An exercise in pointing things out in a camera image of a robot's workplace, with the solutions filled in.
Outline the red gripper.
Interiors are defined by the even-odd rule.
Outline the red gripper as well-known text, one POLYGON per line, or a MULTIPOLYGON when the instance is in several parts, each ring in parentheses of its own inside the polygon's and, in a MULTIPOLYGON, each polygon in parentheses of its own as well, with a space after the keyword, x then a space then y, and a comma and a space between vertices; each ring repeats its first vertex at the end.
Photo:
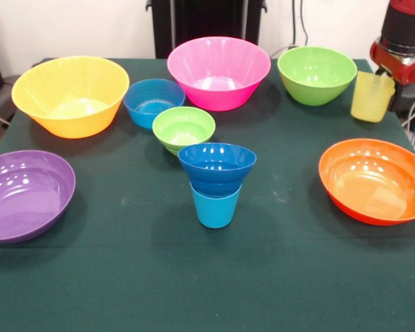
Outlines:
POLYGON ((394 81, 394 92, 392 93, 388 111, 394 111, 394 103, 398 93, 399 84, 415 84, 415 57, 406 57, 395 54, 384 48, 375 41, 370 48, 370 57, 378 65, 376 75, 390 74, 394 81))

